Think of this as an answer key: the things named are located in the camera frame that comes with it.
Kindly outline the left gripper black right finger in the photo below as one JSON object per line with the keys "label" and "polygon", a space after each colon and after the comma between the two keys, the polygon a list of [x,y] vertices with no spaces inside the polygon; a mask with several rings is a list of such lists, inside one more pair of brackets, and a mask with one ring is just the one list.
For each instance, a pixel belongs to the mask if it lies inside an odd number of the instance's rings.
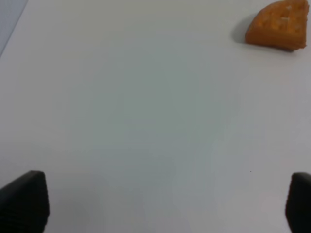
{"label": "left gripper black right finger", "polygon": [[306,172],[292,174],[285,216],[292,233],[311,232],[311,175]]}

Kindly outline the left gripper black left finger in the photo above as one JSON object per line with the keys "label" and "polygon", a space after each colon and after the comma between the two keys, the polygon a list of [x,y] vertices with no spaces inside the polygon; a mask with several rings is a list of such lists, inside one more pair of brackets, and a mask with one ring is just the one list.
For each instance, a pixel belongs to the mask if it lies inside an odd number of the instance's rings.
{"label": "left gripper black left finger", "polygon": [[42,233],[49,215],[44,172],[29,171],[0,189],[2,233]]}

